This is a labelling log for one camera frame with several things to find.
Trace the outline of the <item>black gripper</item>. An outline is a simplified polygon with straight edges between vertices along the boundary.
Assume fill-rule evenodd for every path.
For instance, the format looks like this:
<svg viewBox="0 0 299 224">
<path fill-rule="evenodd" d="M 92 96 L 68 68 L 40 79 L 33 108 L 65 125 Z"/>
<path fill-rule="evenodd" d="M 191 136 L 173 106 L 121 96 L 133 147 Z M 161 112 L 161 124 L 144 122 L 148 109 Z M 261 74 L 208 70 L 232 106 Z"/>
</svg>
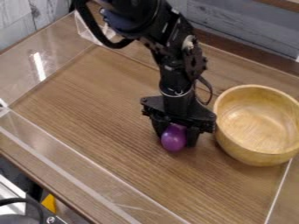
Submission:
<svg viewBox="0 0 299 224">
<path fill-rule="evenodd" d="M 171 123 L 187 127 L 187 146 L 193 147 L 200 133 L 215 130 L 216 115 L 200 104 L 191 89 L 181 95 L 160 94 L 140 100 L 143 115 L 152 121 L 153 131 L 160 137 Z"/>
</svg>

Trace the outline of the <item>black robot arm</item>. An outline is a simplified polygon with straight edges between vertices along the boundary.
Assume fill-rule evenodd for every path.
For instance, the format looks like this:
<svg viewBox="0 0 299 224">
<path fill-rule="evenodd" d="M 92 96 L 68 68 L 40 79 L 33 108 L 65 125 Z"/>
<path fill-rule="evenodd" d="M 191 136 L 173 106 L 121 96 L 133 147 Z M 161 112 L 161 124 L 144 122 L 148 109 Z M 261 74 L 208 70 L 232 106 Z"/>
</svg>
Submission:
<svg viewBox="0 0 299 224">
<path fill-rule="evenodd" d="M 137 41 L 151 51 L 160 71 L 160 94 L 140 99 L 143 115 L 161 142 L 172 134 L 177 147 L 191 148 L 200 134 L 215 130 L 216 115 L 207 109 L 209 102 L 196 96 L 196 84 L 209 83 L 201 77 L 207 58 L 189 21 L 167 0 L 97 0 L 102 20 L 122 37 L 113 42 L 98 28 L 88 1 L 73 0 L 73 7 L 102 45 L 121 49 Z"/>
</svg>

